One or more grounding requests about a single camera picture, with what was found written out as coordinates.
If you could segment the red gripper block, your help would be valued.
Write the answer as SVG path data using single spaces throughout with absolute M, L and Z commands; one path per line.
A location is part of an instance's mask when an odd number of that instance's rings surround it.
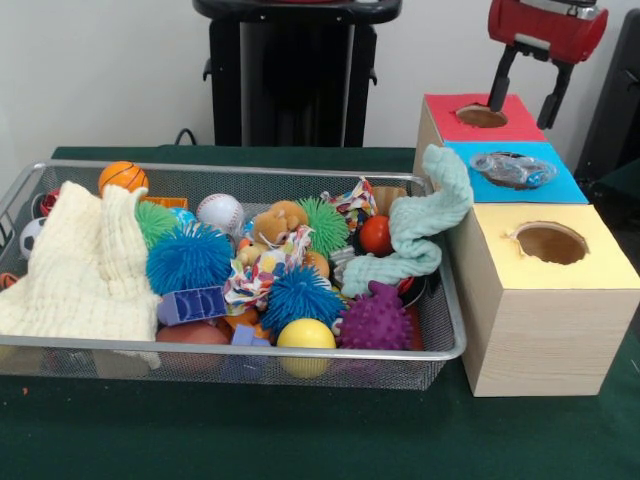
M 501 111 L 509 90 L 509 72 L 517 45 L 546 51 L 557 68 L 553 91 L 537 119 L 539 129 L 551 129 L 568 89 L 573 65 L 587 60 L 601 41 L 609 12 L 593 1 L 493 1 L 489 9 L 491 39 L 505 44 L 488 98 L 491 111 Z

